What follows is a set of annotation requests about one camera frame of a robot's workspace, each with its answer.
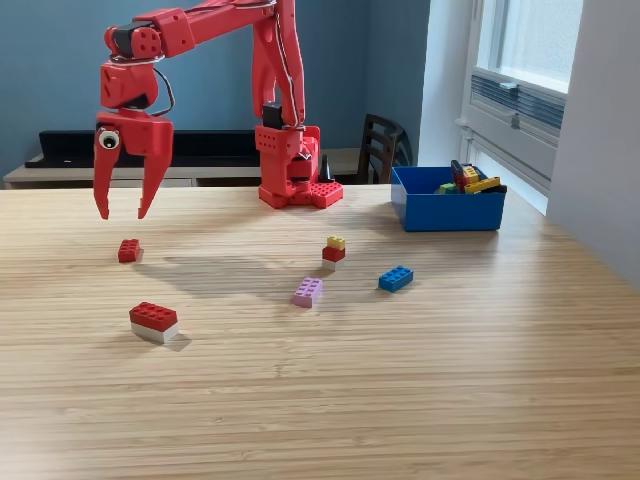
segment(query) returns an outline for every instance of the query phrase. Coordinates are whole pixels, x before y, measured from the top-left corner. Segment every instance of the plastic container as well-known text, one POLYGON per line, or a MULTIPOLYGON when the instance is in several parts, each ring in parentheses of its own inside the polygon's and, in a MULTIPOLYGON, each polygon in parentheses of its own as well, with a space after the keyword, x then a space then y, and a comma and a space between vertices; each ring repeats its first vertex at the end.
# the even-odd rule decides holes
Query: plastic container
POLYGON ((395 167, 391 202, 407 232, 498 230, 504 193, 434 194, 451 183, 449 167, 395 167))

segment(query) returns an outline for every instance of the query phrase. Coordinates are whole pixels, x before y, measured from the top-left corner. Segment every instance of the robotic arm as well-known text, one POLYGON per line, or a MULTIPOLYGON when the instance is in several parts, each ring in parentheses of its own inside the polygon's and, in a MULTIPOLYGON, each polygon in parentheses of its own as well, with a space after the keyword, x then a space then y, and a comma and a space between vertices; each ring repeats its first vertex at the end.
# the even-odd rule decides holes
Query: robotic arm
POLYGON ((262 186, 260 198, 274 208, 314 204, 321 208, 340 200, 342 186, 318 184, 320 131, 304 127, 304 73, 295 23, 295 0, 209 0, 188 10, 161 9, 140 15, 130 25, 111 27, 105 43, 110 59, 101 69, 101 103, 115 112, 100 112, 95 137, 94 197, 102 218, 109 216, 108 193, 113 168, 124 148, 145 157, 143 218, 171 164, 173 125, 162 115, 145 110, 158 97, 155 69, 164 58, 175 57, 205 41, 253 25, 252 90, 262 186), (282 106, 275 101, 275 86, 282 106))

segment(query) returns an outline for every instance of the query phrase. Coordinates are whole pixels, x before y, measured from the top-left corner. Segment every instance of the purple lego brick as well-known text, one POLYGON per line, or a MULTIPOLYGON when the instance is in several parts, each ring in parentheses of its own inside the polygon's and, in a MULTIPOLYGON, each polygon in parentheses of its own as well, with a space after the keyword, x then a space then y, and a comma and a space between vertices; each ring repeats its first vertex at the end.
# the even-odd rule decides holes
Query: purple lego brick
POLYGON ((298 291, 293 294, 293 304, 302 308, 311 308, 321 291, 322 280, 307 277, 298 287, 298 291))

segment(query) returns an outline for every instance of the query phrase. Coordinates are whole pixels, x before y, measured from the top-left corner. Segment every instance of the yellow lego brick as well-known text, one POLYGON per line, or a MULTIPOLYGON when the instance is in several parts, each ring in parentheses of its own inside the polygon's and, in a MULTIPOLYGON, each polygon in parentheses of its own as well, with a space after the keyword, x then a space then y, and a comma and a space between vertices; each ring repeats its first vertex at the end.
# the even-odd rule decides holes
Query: yellow lego brick
POLYGON ((500 185, 500 177, 487 178, 486 180, 480 180, 479 182, 472 183, 464 187, 464 193, 476 193, 486 190, 487 188, 493 188, 500 185))
POLYGON ((335 235, 327 238, 327 247, 337 248, 338 250, 344 250, 347 246, 347 242, 342 237, 336 237, 335 235))
POLYGON ((478 180, 480 180, 480 177, 478 177, 478 172, 476 172, 476 169, 473 167, 464 167, 462 169, 462 173, 464 174, 464 178, 466 178, 467 180, 467 185, 470 183, 476 183, 478 180))

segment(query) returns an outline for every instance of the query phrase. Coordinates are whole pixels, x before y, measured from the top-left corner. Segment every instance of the chair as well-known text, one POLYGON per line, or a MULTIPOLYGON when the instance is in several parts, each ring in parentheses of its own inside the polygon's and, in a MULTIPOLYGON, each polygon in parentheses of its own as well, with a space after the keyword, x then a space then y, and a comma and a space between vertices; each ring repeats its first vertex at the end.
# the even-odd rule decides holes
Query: chair
POLYGON ((391 183, 391 167, 411 165, 412 161, 411 145, 404 129, 393 120, 367 114, 357 183, 369 183, 369 166, 373 167, 373 183, 391 183))

